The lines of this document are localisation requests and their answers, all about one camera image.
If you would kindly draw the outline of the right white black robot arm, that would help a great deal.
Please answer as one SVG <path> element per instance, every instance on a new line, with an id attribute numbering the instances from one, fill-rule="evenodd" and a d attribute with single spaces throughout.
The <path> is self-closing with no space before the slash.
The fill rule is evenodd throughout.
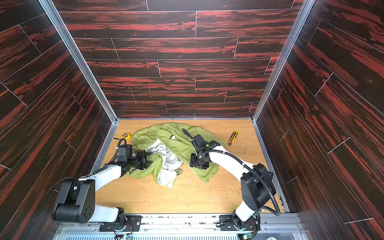
<path id="1" fill-rule="evenodd" d="M 226 169 L 241 183 L 242 203 L 237 207 L 232 220 L 234 227 L 244 230 L 249 223 L 260 220 L 262 210 L 280 216 L 281 211 L 275 198 L 276 188 L 272 182 L 274 174 L 262 164 L 252 165 L 226 151 L 216 141 L 207 142 L 201 135 L 192 136 L 187 130 L 183 133 L 191 139 L 196 153 L 191 154 L 192 168 L 206 170 L 210 163 Z"/>

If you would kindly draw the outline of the green Snoopy zip jacket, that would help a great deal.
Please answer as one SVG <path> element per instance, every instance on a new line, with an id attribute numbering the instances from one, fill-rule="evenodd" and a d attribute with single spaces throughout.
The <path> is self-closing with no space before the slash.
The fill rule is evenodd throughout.
<path id="1" fill-rule="evenodd" d="M 196 150 L 191 139 L 182 132 L 187 130 L 192 136 L 200 134 L 207 142 L 216 141 L 225 146 L 225 141 L 200 127 L 191 127 L 181 123 L 165 123 L 154 125 L 135 132 L 132 144 L 139 150 L 152 153 L 148 160 L 153 163 L 144 170 L 134 170 L 129 175 L 140 179 L 150 174 L 160 186 L 172 188 L 178 175 L 182 173 L 180 166 L 184 163 L 190 165 L 191 154 Z"/>

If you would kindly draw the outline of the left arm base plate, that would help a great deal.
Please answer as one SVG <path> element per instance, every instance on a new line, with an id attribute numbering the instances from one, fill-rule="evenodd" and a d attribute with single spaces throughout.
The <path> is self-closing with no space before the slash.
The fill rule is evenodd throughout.
<path id="1" fill-rule="evenodd" d="M 125 215 L 125 218 L 118 217 L 115 222 L 102 222 L 99 228 L 100 232 L 138 232 L 141 227 L 142 216 Z"/>

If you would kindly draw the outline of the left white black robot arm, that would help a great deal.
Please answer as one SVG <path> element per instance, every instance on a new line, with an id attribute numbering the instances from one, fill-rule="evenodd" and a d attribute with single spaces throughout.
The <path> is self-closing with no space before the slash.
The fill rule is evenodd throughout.
<path id="1" fill-rule="evenodd" d="M 124 209 L 97 205 L 95 193 L 106 184 L 135 170 L 151 166 L 150 152 L 140 151 L 137 146 L 124 144 L 117 147 L 111 161 L 91 175 L 67 179 L 61 185 L 52 208 L 52 219 L 71 223 L 112 223 L 117 230 L 127 224 Z"/>

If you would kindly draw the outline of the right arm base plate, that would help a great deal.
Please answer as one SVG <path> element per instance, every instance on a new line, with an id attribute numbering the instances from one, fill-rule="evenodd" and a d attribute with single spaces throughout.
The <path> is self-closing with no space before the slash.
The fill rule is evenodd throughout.
<path id="1" fill-rule="evenodd" d="M 234 215 L 220 215 L 216 227 L 221 231 L 255 231 L 259 229 L 260 215 L 251 216 L 245 222 Z"/>

